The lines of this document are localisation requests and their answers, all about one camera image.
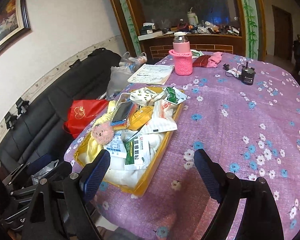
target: screw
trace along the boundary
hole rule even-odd
[[[79,177],[79,174],[74,172],[70,175],[70,179],[76,179],[77,177]]]
[[[44,184],[47,183],[47,181],[48,181],[47,179],[41,179],[41,180],[40,180],[40,184],[41,184],[41,185],[44,185]]]
[[[227,176],[228,179],[234,179],[235,178],[235,175],[232,172],[227,172],[226,176]]]
[[[262,184],[263,184],[263,183],[266,183],[266,179],[263,178],[263,177],[260,177],[260,178],[259,178],[259,182],[261,182]]]

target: white wall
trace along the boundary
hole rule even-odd
[[[292,16],[293,25],[293,39],[297,38],[297,34],[300,34],[300,7],[295,0],[263,0],[266,17],[266,50],[270,55],[274,54],[274,17],[272,5],[277,6],[289,13]]]
[[[26,6],[31,32],[0,55],[0,121],[56,65],[120,35],[110,0],[26,0]],[[118,50],[124,53],[123,43]]]

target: sofa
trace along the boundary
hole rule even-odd
[[[28,106],[0,143],[0,162],[8,173],[45,154],[63,160],[73,141],[64,122],[73,100],[97,99],[106,92],[111,67],[121,57],[105,48],[94,50],[47,87]]]

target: framed painting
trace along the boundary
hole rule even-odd
[[[10,0],[0,14],[0,51],[29,30],[26,0]]]

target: purple floral tablecloth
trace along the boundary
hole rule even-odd
[[[248,86],[227,77],[224,63],[249,61],[256,70]],[[171,64],[170,56],[158,64]],[[300,87],[283,69],[223,53],[218,68],[172,73],[166,85],[188,95],[165,155],[142,198],[102,182],[96,198],[111,223],[145,239],[200,239],[218,204],[209,197],[193,153],[204,148],[214,162],[240,179],[266,178],[276,200],[287,240],[300,229]],[[143,87],[133,84],[124,91]],[[73,153],[93,122],[73,141],[65,160],[81,167]],[[245,201],[241,200],[228,239],[234,239]]]

